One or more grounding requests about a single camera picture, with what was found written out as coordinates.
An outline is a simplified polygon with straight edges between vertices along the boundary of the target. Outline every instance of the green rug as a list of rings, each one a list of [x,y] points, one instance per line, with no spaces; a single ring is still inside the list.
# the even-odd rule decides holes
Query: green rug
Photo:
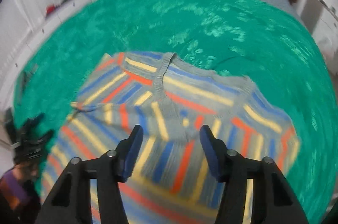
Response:
[[[38,134],[58,131],[102,55],[131,50],[177,52],[197,67],[256,82],[294,122],[301,149],[287,179],[310,223],[318,223],[338,166],[335,95],[307,30],[259,0],[98,0],[62,24],[27,64],[39,68],[15,103],[16,125],[44,112]]]

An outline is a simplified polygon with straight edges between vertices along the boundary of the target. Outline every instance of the orange stripe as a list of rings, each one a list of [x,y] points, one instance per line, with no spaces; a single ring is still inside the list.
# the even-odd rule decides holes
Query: orange stripe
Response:
[[[139,76],[137,74],[133,74],[132,72],[130,71],[127,71],[127,70],[123,70],[126,74],[128,74],[130,76],[130,78],[132,78],[133,80],[141,83],[141,84],[144,84],[144,85],[148,85],[148,86],[151,86],[153,84],[153,81],[150,80],[150,79],[147,79],[147,78],[144,78],[142,76]]]
[[[129,131],[129,122],[128,122],[128,112],[126,110],[126,104],[123,103],[120,105],[120,116],[121,116],[121,127],[128,133]]]
[[[198,115],[195,120],[195,129],[199,131],[203,125],[203,122],[204,122],[204,116]]]
[[[71,141],[79,148],[87,159],[94,159],[96,156],[86,147],[85,144],[75,135],[75,133],[68,127],[62,126],[61,130],[71,139]]]
[[[42,185],[45,188],[45,195],[44,195],[44,200],[43,200],[43,201],[45,201],[49,192],[50,192],[50,190],[51,190],[51,186],[44,179],[42,179]]]
[[[182,215],[179,212],[161,207],[158,203],[149,200],[145,196],[139,194],[134,189],[130,188],[126,183],[119,183],[119,188],[126,196],[131,198],[135,203],[140,204],[140,206],[142,206],[148,211],[154,212],[169,219],[170,222],[178,224],[187,224],[187,223],[202,224],[202,222],[189,218],[185,215]]]
[[[290,127],[281,138],[282,152],[277,160],[277,166],[281,171],[283,171],[284,160],[288,153],[288,140],[294,133],[294,127]]]
[[[250,138],[253,133],[256,133],[256,131],[248,126],[246,123],[244,123],[241,119],[238,117],[234,117],[231,120],[232,124],[234,124],[237,128],[241,129],[244,131],[244,136],[243,136],[243,143],[242,143],[242,149],[241,149],[241,155],[243,157],[246,157],[248,153],[248,148],[249,148],[249,143],[250,143]]]
[[[108,61],[102,63],[101,65],[99,65],[97,68],[96,68],[96,71],[99,71],[101,69],[104,69],[105,67],[109,66],[110,64],[114,63],[115,62],[115,59],[112,58],[112,59],[109,59]]]
[[[57,159],[52,154],[48,155],[48,161],[53,165],[56,174],[60,175],[63,171],[63,168],[61,167],[59,161],[57,161]]]
[[[242,143],[242,149],[241,149],[241,155],[243,157],[247,156],[250,138],[251,138],[251,132],[244,131],[244,137],[243,137],[243,143]]]
[[[128,78],[126,81],[124,81],[121,85],[119,85],[116,89],[114,89],[111,94],[109,94],[105,99],[103,99],[102,103],[109,102],[116,94],[122,91],[122,89],[124,89],[131,81],[132,81],[131,78]]]
[[[123,59],[124,59],[124,53],[123,52],[120,52],[118,57],[117,57],[117,64],[120,66],[123,62]]]
[[[7,183],[7,181],[5,181],[4,179],[2,179],[0,183],[0,192],[2,196],[6,199],[8,205],[11,207],[12,210],[15,210],[17,206],[20,205],[19,198],[15,194],[13,194],[9,183]]]
[[[191,141],[185,147],[185,151],[183,153],[182,161],[181,161],[181,164],[180,164],[179,169],[177,171],[175,181],[174,181],[174,184],[173,184],[172,189],[171,189],[171,192],[173,194],[178,193],[180,191],[181,187],[182,187],[182,183],[183,183],[183,180],[185,178],[185,174],[186,174],[187,169],[188,169],[190,157],[191,157],[192,151],[194,149],[194,144],[195,144],[195,141]]]
[[[172,99],[173,101],[175,101],[176,103],[179,103],[179,104],[182,104],[188,108],[191,108],[195,111],[198,111],[200,113],[206,113],[206,114],[216,114],[215,111],[205,107],[205,106],[202,106],[202,105],[199,105],[197,103],[194,103],[194,102],[191,102],[189,100],[186,100],[186,99],[183,99],[182,97],[179,97],[171,92],[168,92],[166,91],[166,95]]]
[[[99,222],[101,222],[100,213],[97,209],[92,208],[92,216],[94,216]]]

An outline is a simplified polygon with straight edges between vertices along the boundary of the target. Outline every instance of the purple fabric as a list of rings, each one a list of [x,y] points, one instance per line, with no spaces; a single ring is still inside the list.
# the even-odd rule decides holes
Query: purple fabric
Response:
[[[12,194],[19,199],[21,204],[29,201],[29,196],[14,177],[12,170],[6,172],[3,175],[3,179],[6,181],[8,188],[12,191]]]

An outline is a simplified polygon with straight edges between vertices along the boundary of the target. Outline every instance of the screw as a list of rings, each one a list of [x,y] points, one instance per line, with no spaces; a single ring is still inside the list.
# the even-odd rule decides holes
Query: screw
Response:
[[[236,156],[237,155],[237,151],[235,151],[235,150],[227,150],[226,153],[230,156]]]
[[[70,160],[70,162],[71,162],[73,165],[76,165],[77,163],[80,162],[80,158],[74,157],[74,158],[72,158],[72,160]]]
[[[116,154],[117,154],[117,152],[116,152],[115,150],[110,150],[110,151],[107,152],[107,155],[108,155],[109,157],[115,157]]]
[[[274,162],[273,159],[271,157],[268,157],[268,156],[264,157],[263,160],[268,164],[271,164],[271,163]]]

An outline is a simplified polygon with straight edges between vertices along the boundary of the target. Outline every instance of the striped sweater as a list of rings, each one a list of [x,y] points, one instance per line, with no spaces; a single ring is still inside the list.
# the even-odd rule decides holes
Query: striped sweater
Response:
[[[288,115],[270,105],[248,77],[221,77],[175,53],[104,55],[72,108],[48,156],[42,198],[72,157],[99,157],[140,124],[141,151],[132,177],[120,184],[130,223],[214,222],[224,185],[208,170],[198,134],[203,124],[244,157],[272,157],[283,173],[300,146]],[[96,181],[91,183],[95,222]],[[248,180],[247,223],[251,202]]]

